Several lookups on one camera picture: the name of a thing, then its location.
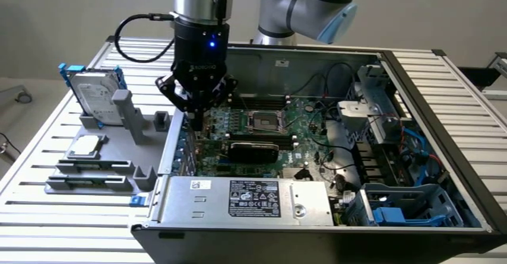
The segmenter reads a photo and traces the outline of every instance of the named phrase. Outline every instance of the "robotic arm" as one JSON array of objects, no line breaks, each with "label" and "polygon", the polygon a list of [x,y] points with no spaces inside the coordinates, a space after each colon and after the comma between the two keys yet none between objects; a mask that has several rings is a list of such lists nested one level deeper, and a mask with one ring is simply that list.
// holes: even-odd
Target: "robotic arm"
[{"label": "robotic arm", "polygon": [[[294,33],[332,43],[353,20],[352,0],[261,0],[256,44],[294,45]],[[157,60],[174,43],[172,75],[160,77],[156,85],[173,105],[186,113],[194,131],[202,127],[204,113],[217,107],[237,86],[226,74],[225,56],[229,39],[232,0],[174,0],[174,13],[134,15],[116,30],[117,52],[130,61]],[[170,20],[174,38],[162,53],[145,61],[132,59],[120,49],[120,31],[134,19]],[[176,93],[176,82],[182,88]]]}]

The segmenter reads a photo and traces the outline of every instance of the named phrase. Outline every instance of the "open computer chassis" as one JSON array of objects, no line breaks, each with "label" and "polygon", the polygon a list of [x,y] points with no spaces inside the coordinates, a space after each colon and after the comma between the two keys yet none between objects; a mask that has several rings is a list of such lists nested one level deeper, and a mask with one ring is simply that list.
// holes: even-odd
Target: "open computer chassis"
[{"label": "open computer chassis", "polygon": [[[176,111],[149,217],[132,227],[157,263],[437,263],[505,243],[505,214],[391,51],[232,44],[226,66],[237,92],[209,112],[201,132],[189,130]],[[334,137],[329,123],[344,126]],[[201,190],[202,196],[176,190],[184,178],[213,190]],[[210,185],[217,178],[222,182]],[[222,202],[232,206],[229,180],[264,185],[276,179],[324,183],[329,207],[321,212],[330,225],[273,225],[248,215],[206,222],[204,211],[192,211],[206,199],[206,210],[220,210]],[[423,188],[412,191],[427,197],[407,222],[432,220],[431,210],[445,201],[455,217],[437,225],[379,222],[376,209],[416,199],[407,188]],[[379,205],[384,201],[391,205]],[[302,213],[296,209],[288,222]],[[230,208],[221,213],[234,216]],[[261,213],[281,217],[277,210]]]}]

